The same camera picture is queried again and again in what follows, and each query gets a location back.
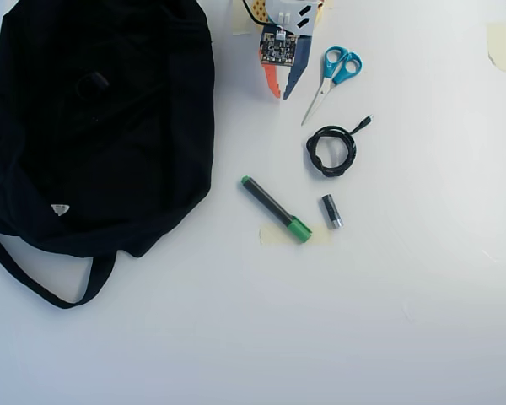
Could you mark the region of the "blue-grey gripper finger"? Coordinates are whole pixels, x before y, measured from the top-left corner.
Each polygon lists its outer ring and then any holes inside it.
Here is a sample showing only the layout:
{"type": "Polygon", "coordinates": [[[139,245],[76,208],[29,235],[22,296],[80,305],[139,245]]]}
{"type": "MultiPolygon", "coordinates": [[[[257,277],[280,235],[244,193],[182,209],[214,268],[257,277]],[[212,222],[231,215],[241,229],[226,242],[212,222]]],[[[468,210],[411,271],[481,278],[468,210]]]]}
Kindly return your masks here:
{"type": "Polygon", "coordinates": [[[294,64],[290,69],[288,75],[288,83],[283,93],[283,98],[285,100],[290,97],[293,89],[295,88],[296,84],[308,66],[311,43],[311,36],[301,35],[297,40],[294,54],[294,64]]]}

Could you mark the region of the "white and blue-grey gripper body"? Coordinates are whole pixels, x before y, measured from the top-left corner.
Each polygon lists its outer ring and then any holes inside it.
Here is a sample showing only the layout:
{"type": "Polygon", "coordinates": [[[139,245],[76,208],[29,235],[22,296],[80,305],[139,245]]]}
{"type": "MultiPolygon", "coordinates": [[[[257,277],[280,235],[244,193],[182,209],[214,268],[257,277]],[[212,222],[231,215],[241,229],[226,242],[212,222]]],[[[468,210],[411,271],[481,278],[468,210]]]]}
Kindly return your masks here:
{"type": "Polygon", "coordinates": [[[318,1],[268,0],[269,19],[296,35],[313,35],[318,10],[318,1]]]}

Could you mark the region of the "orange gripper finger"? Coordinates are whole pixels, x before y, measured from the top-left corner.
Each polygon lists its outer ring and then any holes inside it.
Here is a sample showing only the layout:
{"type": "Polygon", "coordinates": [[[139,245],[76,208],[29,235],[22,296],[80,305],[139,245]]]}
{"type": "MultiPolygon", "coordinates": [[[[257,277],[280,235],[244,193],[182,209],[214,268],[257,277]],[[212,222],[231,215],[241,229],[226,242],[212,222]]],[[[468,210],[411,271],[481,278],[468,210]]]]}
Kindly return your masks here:
{"type": "Polygon", "coordinates": [[[272,92],[276,99],[280,99],[281,90],[279,88],[279,82],[277,80],[277,66],[266,63],[262,63],[261,66],[264,69],[269,90],[272,92]]]}

